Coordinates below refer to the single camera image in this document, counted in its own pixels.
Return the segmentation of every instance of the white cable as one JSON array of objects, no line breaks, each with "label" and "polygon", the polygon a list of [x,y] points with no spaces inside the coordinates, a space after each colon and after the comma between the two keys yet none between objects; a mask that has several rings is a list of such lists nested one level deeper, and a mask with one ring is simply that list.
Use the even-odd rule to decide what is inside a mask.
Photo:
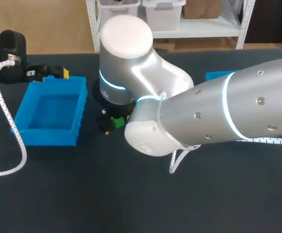
[{"label": "white cable", "polygon": [[200,147],[201,145],[196,145],[196,146],[190,146],[188,147],[188,150],[183,150],[183,152],[179,155],[179,157],[175,160],[176,157],[176,151],[172,153],[172,158],[171,158],[171,163],[170,163],[170,168],[169,172],[172,174],[175,172],[175,170],[178,168],[180,165],[180,162],[183,160],[183,158],[192,150],[196,150]]},{"label": "white cable", "polygon": [[[7,66],[14,66],[15,65],[15,61],[13,60],[6,60],[6,61],[3,61],[3,62],[0,62],[0,70],[3,68],[3,67],[7,67]],[[5,101],[1,95],[1,92],[0,92],[0,106],[2,108],[2,110],[4,111],[5,113],[5,116],[12,128],[12,130],[14,131],[14,134],[16,136],[16,139],[19,143],[19,146],[21,148],[21,152],[22,152],[22,160],[20,162],[20,164],[18,166],[16,166],[15,168],[11,169],[11,170],[8,170],[8,171],[1,171],[0,172],[0,176],[5,176],[5,175],[9,175],[11,173],[14,173],[16,171],[19,171],[25,164],[26,162],[26,159],[27,159],[27,154],[26,154],[26,149],[25,149],[25,146],[24,146],[24,143],[23,143],[23,140],[20,136],[20,133],[16,127],[16,124],[13,120],[13,118],[11,117],[10,115],[10,112],[5,104]]]},{"label": "white cable", "polygon": [[238,140],[239,142],[255,142],[255,143],[267,143],[267,144],[279,144],[282,145],[282,138],[276,137],[259,137],[250,138],[247,140]]}]

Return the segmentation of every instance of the white robotic arm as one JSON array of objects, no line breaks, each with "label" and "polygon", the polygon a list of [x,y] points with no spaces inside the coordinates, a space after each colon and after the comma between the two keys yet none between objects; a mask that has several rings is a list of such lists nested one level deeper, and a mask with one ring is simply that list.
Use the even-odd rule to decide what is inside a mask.
[{"label": "white robotic arm", "polygon": [[101,32],[100,91],[114,104],[136,101],[128,143],[151,156],[192,145],[282,135],[282,59],[193,86],[162,59],[141,19],[116,16]]}]

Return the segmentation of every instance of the dark tabletop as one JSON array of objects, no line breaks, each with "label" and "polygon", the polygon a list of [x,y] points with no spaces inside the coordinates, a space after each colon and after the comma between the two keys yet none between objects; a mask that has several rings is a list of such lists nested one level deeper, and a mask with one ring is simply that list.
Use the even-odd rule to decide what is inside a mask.
[{"label": "dark tabletop", "polygon": [[[282,58],[282,50],[168,54],[195,84],[205,73],[243,69]],[[97,54],[32,55],[86,76],[88,98],[77,147],[28,147],[28,161],[0,177],[0,233],[282,233],[282,146],[203,145],[174,174],[171,156],[138,153],[123,130],[106,136],[91,96]],[[15,116],[27,84],[1,85]],[[20,150],[0,109],[0,171],[15,167]]]}]

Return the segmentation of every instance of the white shelf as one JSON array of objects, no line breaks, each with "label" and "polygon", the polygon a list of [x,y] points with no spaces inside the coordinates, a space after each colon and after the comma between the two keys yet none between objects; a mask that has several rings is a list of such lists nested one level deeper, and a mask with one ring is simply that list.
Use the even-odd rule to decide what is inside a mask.
[{"label": "white shelf", "polygon": [[[249,22],[255,0],[244,0],[242,25],[235,16],[229,1],[234,2],[233,7],[241,6],[243,0],[223,0],[222,12],[219,18],[211,19],[180,19],[179,28],[174,31],[152,32],[154,38],[194,38],[194,37],[238,37],[236,49],[242,49],[249,27]],[[91,33],[94,40],[95,51],[100,50],[100,30],[103,26],[101,12],[98,20],[91,23],[91,15],[95,16],[94,0],[86,0]],[[145,9],[139,8],[138,16],[145,19]]]},{"label": "white shelf", "polygon": [[[235,18],[228,0],[224,0],[219,18],[180,19],[180,25],[174,31],[152,32],[154,38],[192,38],[239,36],[240,25]],[[145,12],[139,9],[138,16],[145,19]]]}]

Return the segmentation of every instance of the blue plastic bin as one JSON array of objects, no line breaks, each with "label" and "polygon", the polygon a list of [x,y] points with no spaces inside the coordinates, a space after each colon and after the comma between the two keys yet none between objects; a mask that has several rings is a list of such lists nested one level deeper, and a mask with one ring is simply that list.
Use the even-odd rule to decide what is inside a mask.
[{"label": "blue plastic bin", "polygon": [[87,97],[86,78],[30,83],[15,117],[27,146],[75,146]]},{"label": "blue plastic bin", "polygon": [[231,74],[233,72],[237,72],[237,70],[207,72],[205,74],[205,80],[209,81],[209,80],[212,80],[212,79],[222,77],[222,76],[227,75],[227,74]]}]

